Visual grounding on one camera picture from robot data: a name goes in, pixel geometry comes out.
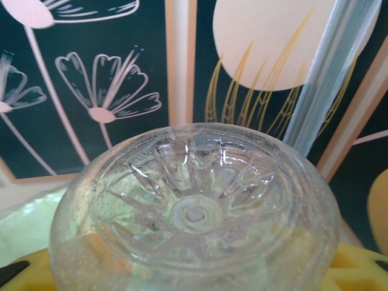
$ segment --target clear glass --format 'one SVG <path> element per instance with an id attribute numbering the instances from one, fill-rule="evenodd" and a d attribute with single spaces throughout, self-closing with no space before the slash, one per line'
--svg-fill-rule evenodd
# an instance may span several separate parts
<path id="1" fill-rule="evenodd" d="M 55 213 L 65 290 L 318 290 L 339 212 L 313 165 L 235 125 L 124 141 L 88 165 Z"/>

